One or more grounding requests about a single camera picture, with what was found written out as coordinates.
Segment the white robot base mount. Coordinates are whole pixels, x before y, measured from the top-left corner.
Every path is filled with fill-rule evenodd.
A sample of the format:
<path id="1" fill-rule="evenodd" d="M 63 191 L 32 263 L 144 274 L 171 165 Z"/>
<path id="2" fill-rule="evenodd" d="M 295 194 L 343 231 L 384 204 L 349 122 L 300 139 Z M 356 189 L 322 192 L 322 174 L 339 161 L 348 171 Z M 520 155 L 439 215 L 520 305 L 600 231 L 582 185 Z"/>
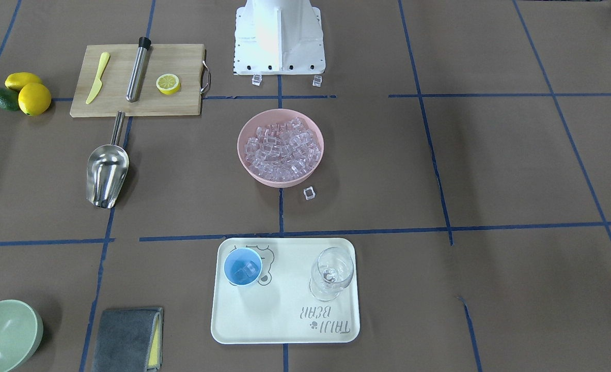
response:
<path id="1" fill-rule="evenodd" d="M 325 72 L 322 16 L 310 1 L 247 1 L 234 19 L 235 75 Z"/>

